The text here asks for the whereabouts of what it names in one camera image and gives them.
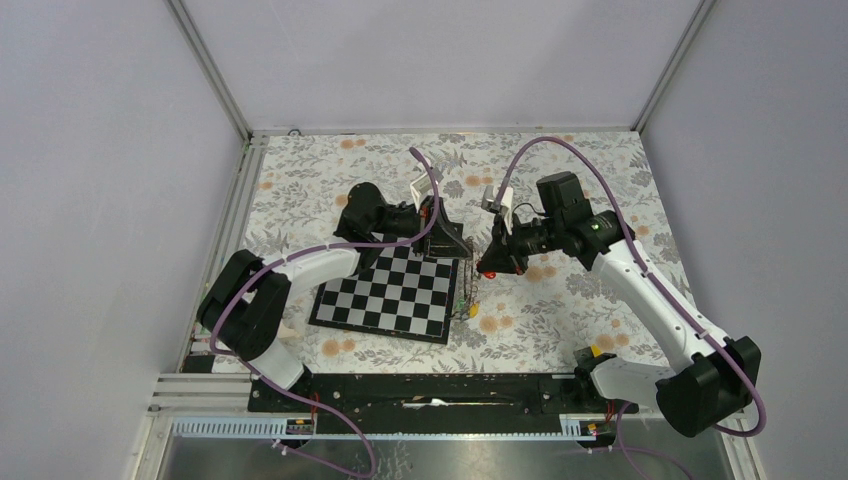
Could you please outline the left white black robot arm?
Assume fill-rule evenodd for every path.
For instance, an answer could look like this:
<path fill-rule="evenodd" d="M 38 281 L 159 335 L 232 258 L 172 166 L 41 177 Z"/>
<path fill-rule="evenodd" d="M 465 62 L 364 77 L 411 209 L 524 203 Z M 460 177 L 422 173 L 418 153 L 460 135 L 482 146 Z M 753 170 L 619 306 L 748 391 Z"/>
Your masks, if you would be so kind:
<path fill-rule="evenodd" d="M 369 182 L 351 188 L 334 234 L 340 247 L 319 245 L 283 261 L 265 262 L 247 249 L 237 251 L 197 312 L 198 321 L 213 334 L 210 342 L 223 343 L 222 354 L 271 380 L 272 398 L 288 411 L 304 407 L 311 388 L 302 378 L 304 363 L 277 338 L 290 297 L 367 271 L 385 249 L 408 247 L 430 258 L 473 255 L 461 224 L 449 220 L 440 200 L 428 195 L 420 205 L 390 204 Z"/>

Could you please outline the key organiser with rings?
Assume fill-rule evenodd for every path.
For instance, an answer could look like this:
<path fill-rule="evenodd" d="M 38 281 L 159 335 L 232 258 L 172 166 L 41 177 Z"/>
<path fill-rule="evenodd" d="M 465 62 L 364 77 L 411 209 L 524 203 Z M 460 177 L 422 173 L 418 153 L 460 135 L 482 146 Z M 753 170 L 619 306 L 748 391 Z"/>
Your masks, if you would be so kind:
<path fill-rule="evenodd" d="M 474 318 L 479 310 L 478 281 L 480 274 L 476 270 L 476 261 L 479 255 L 475 246 L 474 238 L 469 236 L 464 243 L 470 248 L 470 255 L 461 259 L 457 277 L 457 290 L 452 319 L 456 321 L 467 321 Z"/>

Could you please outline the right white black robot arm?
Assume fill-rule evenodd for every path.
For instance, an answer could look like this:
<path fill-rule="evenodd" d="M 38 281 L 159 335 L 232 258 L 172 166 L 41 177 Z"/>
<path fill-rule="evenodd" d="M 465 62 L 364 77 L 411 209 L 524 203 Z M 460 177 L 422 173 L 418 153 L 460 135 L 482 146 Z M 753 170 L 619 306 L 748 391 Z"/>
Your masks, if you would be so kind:
<path fill-rule="evenodd" d="M 657 341 L 669 365 L 627 361 L 614 354 L 581 360 L 575 402 L 597 412 L 611 400 L 657 409 L 679 434 L 695 437 L 753 400 L 761 351 L 748 337 L 733 339 L 708 321 L 647 259 L 629 226 L 613 210 L 594 213 L 577 176 L 561 172 L 536 183 L 542 214 L 521 222 L 512 194 L 492 186 L 481 206 L 494 213 L 492 240 L 477 270 L 487 278 L 523 275 L 529 258 L 561 251 L 611 288 Z"/>

